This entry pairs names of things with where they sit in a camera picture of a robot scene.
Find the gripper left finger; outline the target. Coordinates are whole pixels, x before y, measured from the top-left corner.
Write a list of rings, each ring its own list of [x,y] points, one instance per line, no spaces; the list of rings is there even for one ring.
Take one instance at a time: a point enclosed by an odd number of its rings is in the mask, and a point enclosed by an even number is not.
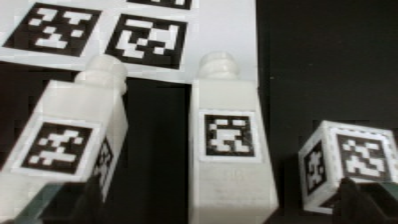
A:
[[[16,224],[99,224],[99,177],[48,183],[16,216]]]

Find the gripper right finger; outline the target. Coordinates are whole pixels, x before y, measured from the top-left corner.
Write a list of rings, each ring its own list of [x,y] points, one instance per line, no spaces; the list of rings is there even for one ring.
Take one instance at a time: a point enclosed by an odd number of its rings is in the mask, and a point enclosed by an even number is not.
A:
[[[398,183],[341,180],[332,224],[398,224]]]

